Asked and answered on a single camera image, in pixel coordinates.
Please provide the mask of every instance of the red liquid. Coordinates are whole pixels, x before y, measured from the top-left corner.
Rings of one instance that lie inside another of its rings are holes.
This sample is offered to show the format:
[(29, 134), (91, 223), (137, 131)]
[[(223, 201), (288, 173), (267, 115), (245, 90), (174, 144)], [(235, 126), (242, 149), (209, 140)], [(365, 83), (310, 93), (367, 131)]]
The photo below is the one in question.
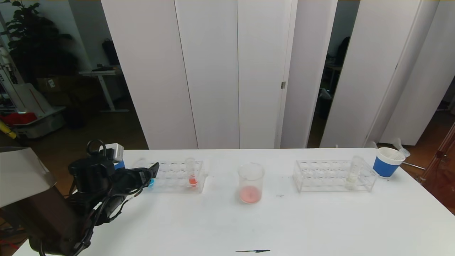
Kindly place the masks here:
[(240, 200), (247, 204), (257, 203), (261, 199), (261, 191), (254, 186), (246, 186), (240, 189)]

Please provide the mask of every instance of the blue and white cup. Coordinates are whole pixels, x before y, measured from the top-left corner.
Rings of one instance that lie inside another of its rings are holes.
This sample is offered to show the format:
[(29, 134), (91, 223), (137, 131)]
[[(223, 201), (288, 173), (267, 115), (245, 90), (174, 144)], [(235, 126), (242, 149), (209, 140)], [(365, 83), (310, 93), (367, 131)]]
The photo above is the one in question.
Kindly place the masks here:
[(380, 148), (378, 149), (378, 155), (374, 161), (373, 169), (379, 174), (379, 176), (388, 178), (394, 174), (397, 168), (403, 163), (406, 158), (401, 152), (397, 153), (398, 150), (393, 148)]

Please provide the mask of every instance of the yellow pole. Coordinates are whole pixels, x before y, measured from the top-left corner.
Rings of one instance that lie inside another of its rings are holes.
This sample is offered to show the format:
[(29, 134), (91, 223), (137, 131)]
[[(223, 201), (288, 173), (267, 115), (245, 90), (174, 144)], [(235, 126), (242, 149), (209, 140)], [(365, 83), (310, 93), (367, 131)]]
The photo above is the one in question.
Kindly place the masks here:
[(8, 135), (12, 139), (15, 139), (17, 137), (17, 134), (11, 131), (11, 129), (8, 126), (6, 126), (6, 124), (3, 123), (2, 121), (0, 121), (0, 131), (2, 131), (4, 134)]

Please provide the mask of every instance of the glass beaker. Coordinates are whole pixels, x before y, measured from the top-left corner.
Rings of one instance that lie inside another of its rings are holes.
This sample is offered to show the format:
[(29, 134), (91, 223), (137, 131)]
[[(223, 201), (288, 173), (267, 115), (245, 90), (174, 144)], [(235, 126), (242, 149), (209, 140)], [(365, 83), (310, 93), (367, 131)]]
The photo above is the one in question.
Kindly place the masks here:
[(238, 168), (238, 194), (242, 202), (255, 204), (262, 197), (264, 168), (257, 163), (247, 163)]

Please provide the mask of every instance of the test tube with red liquid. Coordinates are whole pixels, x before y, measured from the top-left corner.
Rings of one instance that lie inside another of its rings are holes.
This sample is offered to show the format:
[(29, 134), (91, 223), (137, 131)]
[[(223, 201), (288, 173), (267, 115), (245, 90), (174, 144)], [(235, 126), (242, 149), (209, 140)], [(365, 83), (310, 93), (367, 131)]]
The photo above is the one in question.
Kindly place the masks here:
[(248, 163), (238, 169), (238, 195), (246, 204), (255, 204), (262, 197), (264, 168), (257, 163)]
[(188, 181), (190, 183), (190, 186), (196, 187), (197, 186), (197, 179), (195, 175), (195, 169), (196, 169), (196, 161), (194, 158), (187, 158), (185, 160), (185, 167), (187, 169), (188, 173)]

